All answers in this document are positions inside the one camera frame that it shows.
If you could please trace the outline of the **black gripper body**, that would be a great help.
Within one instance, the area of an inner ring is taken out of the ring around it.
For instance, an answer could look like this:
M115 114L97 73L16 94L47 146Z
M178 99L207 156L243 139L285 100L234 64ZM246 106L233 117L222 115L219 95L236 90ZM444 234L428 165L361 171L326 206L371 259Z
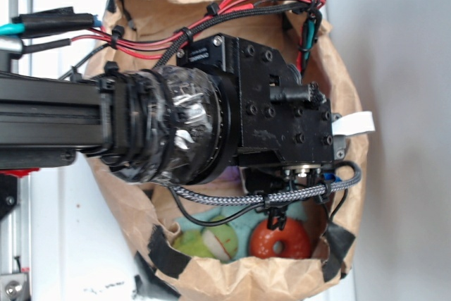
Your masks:
M333 165L330 101L277 49L217 34L187 45L177 65L206 73L221 108L215 152L194 183L237 166L248 192L269 194L287 188L302 169Z

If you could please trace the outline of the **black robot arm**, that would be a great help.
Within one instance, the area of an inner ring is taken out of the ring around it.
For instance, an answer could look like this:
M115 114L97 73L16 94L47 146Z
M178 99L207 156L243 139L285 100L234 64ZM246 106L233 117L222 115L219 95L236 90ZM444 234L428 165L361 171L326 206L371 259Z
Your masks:
M129 183L196 185L239 166L283 186L282 173L331 168L346 141L316 83L280 52L238 37L188 44L174 66L91 80L1 74L1 172L23 176L99 158Z

